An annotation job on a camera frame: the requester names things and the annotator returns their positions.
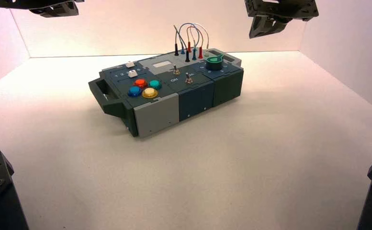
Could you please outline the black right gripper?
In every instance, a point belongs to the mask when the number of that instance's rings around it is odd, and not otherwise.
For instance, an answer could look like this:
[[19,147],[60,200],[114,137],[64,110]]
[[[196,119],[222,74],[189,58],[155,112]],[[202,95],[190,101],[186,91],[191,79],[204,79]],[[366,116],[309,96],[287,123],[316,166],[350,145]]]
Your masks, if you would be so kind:
[[309,21],[319,16],[314,0],[246,0],[249,17],[253,17],[249,38],[280,33],[293,19]]

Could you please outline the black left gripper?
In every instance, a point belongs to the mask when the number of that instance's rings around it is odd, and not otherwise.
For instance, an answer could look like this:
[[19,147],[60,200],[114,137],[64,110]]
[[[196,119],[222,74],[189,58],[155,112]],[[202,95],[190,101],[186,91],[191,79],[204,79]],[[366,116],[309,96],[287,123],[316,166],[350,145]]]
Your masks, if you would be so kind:
[[0,0],[0,8],[29,9],[42,17],[69,17],[79,15],[77,2],[83,0]]

